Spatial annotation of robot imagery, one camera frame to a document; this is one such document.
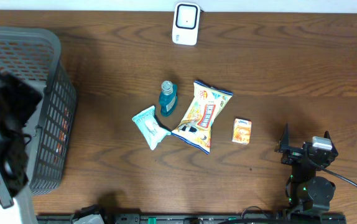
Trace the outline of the small orange box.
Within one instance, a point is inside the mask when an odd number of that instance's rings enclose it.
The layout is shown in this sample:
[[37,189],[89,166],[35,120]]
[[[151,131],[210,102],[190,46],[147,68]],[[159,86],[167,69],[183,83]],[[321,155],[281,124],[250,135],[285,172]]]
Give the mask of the small orange box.
[[233,125],[232,141],[247,145],[250,142],[252,121],[236,118]]

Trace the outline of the yellow wet wipes pack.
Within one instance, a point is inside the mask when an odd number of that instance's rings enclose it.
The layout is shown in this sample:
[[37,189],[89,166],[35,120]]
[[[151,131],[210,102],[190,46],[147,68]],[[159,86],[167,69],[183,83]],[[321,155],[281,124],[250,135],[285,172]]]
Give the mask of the yellow wet wipes pack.
[[194,98],[172,135],[209,154],[211,127],[233,92],[217,89],[200,80],[195,80],[193,85]]

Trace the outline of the teal mouthwash bottle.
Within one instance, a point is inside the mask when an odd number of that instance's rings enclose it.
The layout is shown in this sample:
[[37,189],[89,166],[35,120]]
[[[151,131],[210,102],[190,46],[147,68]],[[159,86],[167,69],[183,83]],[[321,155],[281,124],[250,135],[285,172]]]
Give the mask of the teal mouthwash bottle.
[[170,116],[177,105],[177,85],[171,81],[163,81],[161,84],[161,93],[159,96],[161,106],[161,115]]

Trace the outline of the pale green tissue pack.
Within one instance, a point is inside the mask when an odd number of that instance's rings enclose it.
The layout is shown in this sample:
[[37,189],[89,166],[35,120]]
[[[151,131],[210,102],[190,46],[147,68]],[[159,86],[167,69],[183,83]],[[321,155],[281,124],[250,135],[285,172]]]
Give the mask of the pale green tissue pack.
[[171,135],[171,132],[168,129],[159,125],[159,122],[155,117],[154,105],[133,116],[132,121],[139,128],[152,151],[166,136]]

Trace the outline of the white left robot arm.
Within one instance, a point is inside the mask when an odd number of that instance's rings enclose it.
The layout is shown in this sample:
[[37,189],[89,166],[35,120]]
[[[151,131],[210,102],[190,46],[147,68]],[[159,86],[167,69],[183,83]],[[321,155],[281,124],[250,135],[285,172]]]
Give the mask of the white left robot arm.
[[0,73],[0,223],[37,223],[26,174],[24,132],[42,95],[10,73]]

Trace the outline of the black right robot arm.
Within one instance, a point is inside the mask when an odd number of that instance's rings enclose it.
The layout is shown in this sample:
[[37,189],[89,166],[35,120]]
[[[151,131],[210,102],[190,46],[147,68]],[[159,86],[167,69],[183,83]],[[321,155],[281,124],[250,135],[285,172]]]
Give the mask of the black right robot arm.
[[289,208],[284,210],[284,217],[317,217],[329,211],[336,187],[333,182],[317,175],[338,156],[329,132],[326,131],[322,137],[314,136],[302,147],[294,147],[289,144],[289,127],[285,126],[275,151],[282,154],[280,162],[292,169],[285,186]]

